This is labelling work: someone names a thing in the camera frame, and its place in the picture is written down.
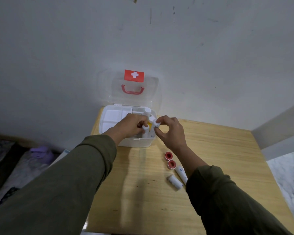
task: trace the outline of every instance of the white wall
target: white wall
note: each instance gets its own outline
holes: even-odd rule
[[[294,0],[0,0],[0,133],[73,148],[111,66],[160,76],[160,114],[252,130],[294,105]]]

